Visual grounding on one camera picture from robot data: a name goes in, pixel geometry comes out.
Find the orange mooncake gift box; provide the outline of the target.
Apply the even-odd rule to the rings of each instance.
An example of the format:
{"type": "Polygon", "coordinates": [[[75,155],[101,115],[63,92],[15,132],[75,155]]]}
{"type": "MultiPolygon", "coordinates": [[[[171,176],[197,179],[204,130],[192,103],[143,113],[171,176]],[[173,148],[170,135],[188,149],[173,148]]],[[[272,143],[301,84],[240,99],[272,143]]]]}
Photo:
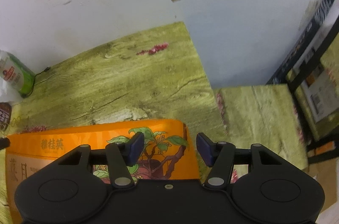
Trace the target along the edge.
{"type": "Polygon", "coordinates": [[[1,223],[20,223],[14,203],[18,185],[49,163],[81,146],[105,149],[109,144],[125,144],[136,133],[144,136],[144,150],[137,162],[128,167],[134,182],[141,179],[178,180],[199,178],[194,144],[186,124],[178,120],[139,120],[70,127],[13,134],[3,158],[7,208],[1,223]]]}

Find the purple lidded porridge can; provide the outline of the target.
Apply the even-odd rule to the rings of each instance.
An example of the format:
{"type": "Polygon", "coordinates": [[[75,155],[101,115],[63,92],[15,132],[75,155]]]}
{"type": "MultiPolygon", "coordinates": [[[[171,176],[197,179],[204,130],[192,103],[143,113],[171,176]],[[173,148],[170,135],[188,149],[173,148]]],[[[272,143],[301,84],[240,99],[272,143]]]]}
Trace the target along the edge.
{"type": "Polygon", "coordinates": [[[9,126],[11,119],[11,105],[7,102],[0,103],[0,130],[4,132],[9,126]]]}

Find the white plastic bag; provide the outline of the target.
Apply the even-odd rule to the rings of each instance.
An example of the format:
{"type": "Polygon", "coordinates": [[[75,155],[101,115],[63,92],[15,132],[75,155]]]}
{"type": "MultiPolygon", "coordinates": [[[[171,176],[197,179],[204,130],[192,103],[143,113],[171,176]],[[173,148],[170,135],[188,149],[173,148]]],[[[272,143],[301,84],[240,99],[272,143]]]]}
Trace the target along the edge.
{"type": "Polygon", "coordinates": [[[7,102],[11,105],[15,105],[22,101],[22,97],[19,92],[9,83],[0,78],[0,102],[7,102]]]}

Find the Tsingtao beer can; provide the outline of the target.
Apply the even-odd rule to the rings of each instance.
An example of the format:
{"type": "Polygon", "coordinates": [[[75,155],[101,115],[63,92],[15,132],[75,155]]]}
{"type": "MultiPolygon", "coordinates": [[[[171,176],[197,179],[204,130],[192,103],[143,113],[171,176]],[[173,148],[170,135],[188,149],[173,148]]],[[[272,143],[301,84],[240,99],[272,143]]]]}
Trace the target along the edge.
{"type": "Polygon", "coordinates": [[[35,76],[35,73],[13,54],[1,50],[1,78],[17,90],[21,97],[31,95],[35,76]]]}

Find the black framed wooden board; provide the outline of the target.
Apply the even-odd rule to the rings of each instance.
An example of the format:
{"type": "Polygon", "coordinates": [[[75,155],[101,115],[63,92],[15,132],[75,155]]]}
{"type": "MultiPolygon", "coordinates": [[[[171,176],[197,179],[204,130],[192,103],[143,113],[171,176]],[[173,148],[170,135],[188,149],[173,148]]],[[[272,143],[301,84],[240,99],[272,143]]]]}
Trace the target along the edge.
{"type": "Polygon", "coordinates": [[[338,25],[326,26],[287,75],[306,129],[310,164],[338,157],[338,25]]]}

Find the black leaning strip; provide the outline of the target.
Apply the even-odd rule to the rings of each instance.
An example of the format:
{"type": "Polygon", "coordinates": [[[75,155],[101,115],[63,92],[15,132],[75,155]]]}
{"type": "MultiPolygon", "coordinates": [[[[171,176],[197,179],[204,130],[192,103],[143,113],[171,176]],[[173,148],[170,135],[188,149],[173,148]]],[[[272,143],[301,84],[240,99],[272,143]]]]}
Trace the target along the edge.
{"type": "Polygon", "coordinates": [[[333,3],[334,0],[321,1],[313,17],[305,27],[300,37],[298,38],[296,45],[294,45],[294,48],[289,52],[288,56],[284,59],[283,63],[279,66],[279,68],[274,72],[272,77],[268,80],[267,82],[268,85],[279,84],[282,81],[282,79],[286,77],[288,72],[294,67],[298,59],[306,51],[306,48],[314,39],[320,27],[324,23],[328,13],[331,10],[333,3]]]}

